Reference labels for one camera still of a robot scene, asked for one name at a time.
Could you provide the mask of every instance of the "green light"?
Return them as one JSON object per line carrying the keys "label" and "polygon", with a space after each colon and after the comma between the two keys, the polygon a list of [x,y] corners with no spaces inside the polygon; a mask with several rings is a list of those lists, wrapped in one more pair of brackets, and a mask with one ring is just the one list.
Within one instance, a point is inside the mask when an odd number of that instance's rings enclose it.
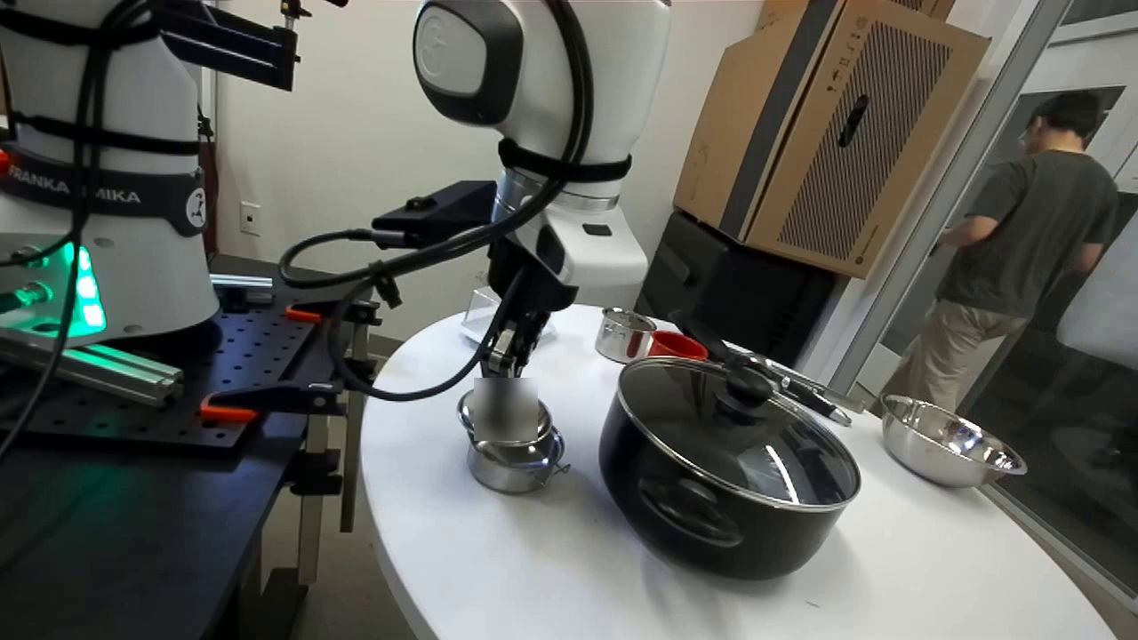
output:
{"label": "green light", "polygon": [[48,304],[48,292],[47,292],[43,285],[36,285],[36,289],[14,292],[14,300],[16,300],[21,306],[39,306],[39,304]]}
{"label": "green light", "polygon": [[94,277],[78,277],[74,292],[78,292],[80,304],[84,304],[84,300],[99,300]]}
{"label": "green light", "polygon": [[80,306],[80,323],[84,326],[78,326],[78,336],[99,336],[106,326],[102,306],[99,304],[94,306]]}
{"label": "green light", "polygon": [[[70,270],[74,264],[74,245],[59,251],[64,267]],[[70,336],[74,337],[92,337],[106,330],[106,311],[99,300],[99,277],[89,251],[78,251],[78,280],[74,280],[74,318],[70,318]]]}

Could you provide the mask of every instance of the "black pot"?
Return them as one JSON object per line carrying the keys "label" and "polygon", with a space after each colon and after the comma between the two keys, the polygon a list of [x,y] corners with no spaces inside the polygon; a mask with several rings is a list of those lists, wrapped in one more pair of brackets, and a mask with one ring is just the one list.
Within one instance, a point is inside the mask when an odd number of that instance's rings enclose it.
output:
{"label": "black pot", "polygon": [[841,443],[784,402],[746,370],[630,362],[601,439],[609,495],[687,565],[740,580],[800,569],[860,475]]}

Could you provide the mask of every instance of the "stainless steel bowl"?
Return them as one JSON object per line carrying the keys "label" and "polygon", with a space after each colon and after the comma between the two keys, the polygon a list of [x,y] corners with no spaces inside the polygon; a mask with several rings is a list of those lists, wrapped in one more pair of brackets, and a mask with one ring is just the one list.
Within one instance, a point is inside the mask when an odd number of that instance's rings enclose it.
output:
{"label": "stainless steel bowl", "polygon": [[529,495],[566,470],[566,443],[540,399],[514,392],[503,431],[490,425],[490,392],[471,387],[457,402],[468,433],[468,475],[490,490]]}
{"label": "stainless steel bowl", "polygon": [[890,396],[883,411],[884,453],[923,482],[976,489],[998,477],[1027,477],[1027,463],[1010,445],[962,418],[903,396]]}

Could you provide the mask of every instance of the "person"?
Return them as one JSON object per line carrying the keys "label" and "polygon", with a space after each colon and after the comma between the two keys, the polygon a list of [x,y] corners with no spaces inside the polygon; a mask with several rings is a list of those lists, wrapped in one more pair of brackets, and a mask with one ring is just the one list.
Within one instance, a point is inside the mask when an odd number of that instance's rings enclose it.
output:
{"label": "person", "polygon": [[1050,285],[1091,270],[1113,234],[1115,187],[1083,152],[1101,110],[1091,93],[1044,101],[1024,131],[1024,162],[1002,163],[967,207],[953,267],[883,399],[910,396],[956,412],[961,376],[992,337],[1018,336]]}

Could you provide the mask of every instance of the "pot lid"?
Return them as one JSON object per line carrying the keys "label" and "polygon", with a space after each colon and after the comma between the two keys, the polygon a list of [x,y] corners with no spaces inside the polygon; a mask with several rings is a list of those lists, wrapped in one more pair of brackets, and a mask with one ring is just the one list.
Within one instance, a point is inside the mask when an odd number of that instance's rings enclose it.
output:
{"label": "pot lid", "polygon": [[845,445],[784,411],[757,374],[635,361],[617,376],[617,402],[668,460],[746,501],[827,514],[860,489]]}

